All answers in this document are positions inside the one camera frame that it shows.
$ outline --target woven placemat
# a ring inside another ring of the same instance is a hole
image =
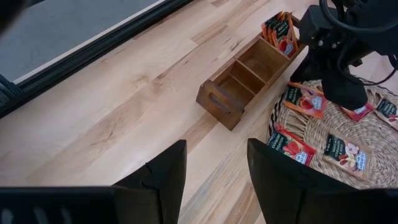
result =
[[[322,89],[320,81],[303,82],[303,85]],[[386,88],[367,86],[366,91],[369,102],[374,106],[383,97],[398,103],[398,96]],[[276,101],[271,113],[270,136],[275,124],[280,123],[317,150],[311,168],[357,189],[398,187],[398,131],[375,113],[368,114],[359,122],[353,121],[339,106],[329,101],[324,119],[316,119],[289,109],[283,104],[283,97],[284,94]],[[356,178],[322,159],[330,128],[373,150],[368,181]]]

